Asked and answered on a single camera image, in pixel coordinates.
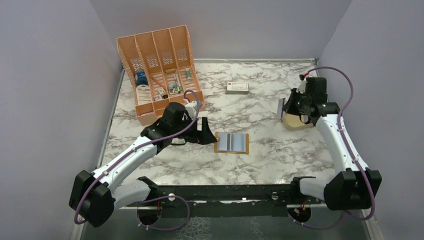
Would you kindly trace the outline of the yellow leather card holder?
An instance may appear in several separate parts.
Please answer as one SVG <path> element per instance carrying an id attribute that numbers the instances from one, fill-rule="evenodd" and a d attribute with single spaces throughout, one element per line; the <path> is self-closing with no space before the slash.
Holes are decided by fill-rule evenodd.
<path id="1" fill-rule="evenodd" d="M 219 132 L 215 133 L 217 142 L 215 153 L 248 155 L 250 152 L 250 136 L 248 133 Z"/>

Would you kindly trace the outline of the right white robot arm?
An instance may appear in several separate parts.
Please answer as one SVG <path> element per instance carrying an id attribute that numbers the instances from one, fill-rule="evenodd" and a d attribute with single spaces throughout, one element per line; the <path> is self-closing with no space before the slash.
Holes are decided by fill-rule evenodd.
<path id="1" fill-rule="evenodd" d="M 321 134 L 335 168 L 335 177 L 295 177 L 289 199 L 300 204 L 309 197 L 326 203 L 332 211 L 369 209 L 382 182 L 379 171 L 371 170 L 356 150 L 340 115 L 339 105 L 328 101 L 324 77 L 302 77 L 282 107 L 286 114 L 306 117 Z"/>

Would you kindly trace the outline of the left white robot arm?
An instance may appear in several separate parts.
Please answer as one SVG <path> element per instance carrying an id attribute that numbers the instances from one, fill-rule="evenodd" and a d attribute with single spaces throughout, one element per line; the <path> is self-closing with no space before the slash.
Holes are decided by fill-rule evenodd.
<path id="1" fill-rule="evenodd" d="M 69 206 L 75 211 L 75 224 L 88 222 L 99 227 L 116 208 L 134 202 L 136 197 L 147 206 L 155 203 L 157 191 L 146 182 L 137 180 L 128 186 L 121 183 L 141 164 L 171 145 L 175 138 L 199 145 L 217 142 L 206 117 L 202 117 L 201 129 L 198 129 L 201 107 L 199 100 L 187 100 L 185 104 L 171 102 L 162 117 L 146 126 L 118 157 L 91 172 L 80 171 L 75 176 L 69 199 Z"/>

